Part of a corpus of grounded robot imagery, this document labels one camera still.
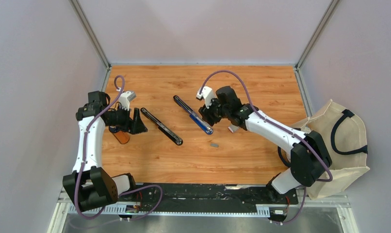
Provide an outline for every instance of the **canvas tote bag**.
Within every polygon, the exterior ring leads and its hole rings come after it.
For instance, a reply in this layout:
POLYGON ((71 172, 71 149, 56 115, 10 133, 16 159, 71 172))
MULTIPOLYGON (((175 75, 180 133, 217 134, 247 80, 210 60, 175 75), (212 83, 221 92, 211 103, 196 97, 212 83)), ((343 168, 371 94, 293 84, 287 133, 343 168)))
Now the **canvas tote bag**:
MULTIPOLYGON (((364 122, 350 110, 330 100, 312 117, 291 126, 321 134, 330 154, 331 182, 315 182, 307 188, 311 199, 328 197, 344 191, 370 168, 366 165, 367 136, 364 122)), ((327 179, 324 172, 320 179, 327 179)))

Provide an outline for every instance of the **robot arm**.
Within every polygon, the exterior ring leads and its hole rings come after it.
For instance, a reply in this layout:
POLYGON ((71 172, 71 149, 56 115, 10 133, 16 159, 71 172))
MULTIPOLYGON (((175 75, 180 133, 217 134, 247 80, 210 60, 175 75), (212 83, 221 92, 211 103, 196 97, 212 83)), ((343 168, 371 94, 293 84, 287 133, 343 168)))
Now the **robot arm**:
POLYGON ((205 104, 199 109, 203 120, 211 126, 218 123, 222 118, 230 120, 229 129, 234 132, 239 128, 257 133, 274 144, 281 147, 287 153, 287 160, 291 167, 278 174, 267 185, 274 189, 274 194, 284 194, 292 188, 300 185, 309 187, 324 173, 320 162, 307 150, 305 145, 292 134, 286 133, 284 129, 294 132, 295 135, 304 138, 311 147, 320 155, 323 162, 330 167, 331 158, 328 154, 323 138, 316 131, 309 134, 290 128, 282 123, 271 119, 263 111, 250 104, 242 104, 230 86, 221 87, 214 96, 212 89, 204 87, 201 94, 197 92, 199 100, 204 99, 205 104), (255 108, 266 120, 260 118, 252 108, 255 108))
POLYGON ((79 108, 76 113, 80 129, 79 149, 72 174, 63 177, 63 187, 74 203, 77 176, 78 173, 82 173, 78 191, 78 204, 82 212, 116 203, 118 195, 135 186, 134 179, 129 173, 111 178, 103 170, 101 163, 102 138, 106 126, 109 126, 112 133, 147 132, 147 128, 141 121, 138 108, 134 109, 133 119, 130 118, 130 101, 134 98, 133 91, 121 94, 118 105, 116 104, 117 107, 109 109, 94 121, 90 127, 86 145, 84 145, 84 132, 94 117, 109 105, 110 97, 104 92, 90 92, 88 93, 88 103, 79 108), (80 171, 84 147, 86 159, 83 171, 80 171), (93 184, 86 186, 87 180, 91 180, 93 184))

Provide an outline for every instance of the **black mounting plate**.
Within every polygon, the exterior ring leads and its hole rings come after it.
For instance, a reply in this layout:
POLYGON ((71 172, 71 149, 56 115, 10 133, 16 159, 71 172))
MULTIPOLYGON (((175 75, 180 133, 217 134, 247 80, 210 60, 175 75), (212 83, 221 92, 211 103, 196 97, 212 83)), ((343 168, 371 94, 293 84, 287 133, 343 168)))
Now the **black mounting plate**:
MULTIPOLYGON (((163 189, 163 200, 157 207, 161 212, 206 212, 206 213, 256 213, 256 204, 298 204, 295 189, 288 191, 275 202, 265 193, 265 186, 237 186, 236 184, 193 184, 193 183, 137 183, 137 188, 158 184, 163 189)), ((158 188, 141 191, 141 211, 149 211, 160 198, 158 188)))

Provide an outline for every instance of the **wooden surface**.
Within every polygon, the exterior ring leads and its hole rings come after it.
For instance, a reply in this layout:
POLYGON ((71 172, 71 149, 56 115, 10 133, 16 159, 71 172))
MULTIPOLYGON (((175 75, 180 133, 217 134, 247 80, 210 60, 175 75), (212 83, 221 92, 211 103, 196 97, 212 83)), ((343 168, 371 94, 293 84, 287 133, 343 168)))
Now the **wooden surface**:
MULTIPOLYGON (((207 135, 173 101, 178 95, 197 111, 204 104, 196 99, 197 90, 219 69, 236 72, 254 105, 270 117, 287 125, 306 117, 292 67, 115 66, 106 88, 110 97, 117 95, 114 78, 125 76, 125 90, 137 95, 130 107, 147 108, 183 139, 183 145, 174 144, 142 115, 148 132, 131 135, 127 144, 119 144, 107 129, 104 132, 102 161, 106 172, 111 176, 130 172, 136 182, 265 184, 284 171, 273 143, 244 130, 231 133, 226 119, 207 135)), ((207 83, 214 91, 226 85, 247 103, 242 86, 230 74, 217 74, 207 83)))

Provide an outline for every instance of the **gray wall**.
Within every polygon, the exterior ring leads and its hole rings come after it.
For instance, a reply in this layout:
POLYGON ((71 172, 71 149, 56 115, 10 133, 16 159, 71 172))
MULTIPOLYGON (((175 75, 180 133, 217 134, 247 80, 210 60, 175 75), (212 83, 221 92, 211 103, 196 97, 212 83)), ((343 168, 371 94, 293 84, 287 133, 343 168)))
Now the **gray wall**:
POLYGON ((80 0, 112 63, 296 63, 330 0, 80 0))
POLYGON ((391 232, 391 0, 342 0, 302 73, 315 111, 332 98, 364 120, 371 170, 348 196, 360 232, 391 232))
POLYGON ((0 232, 46 232, 104 76, 68 1, 0 1, 0 232))

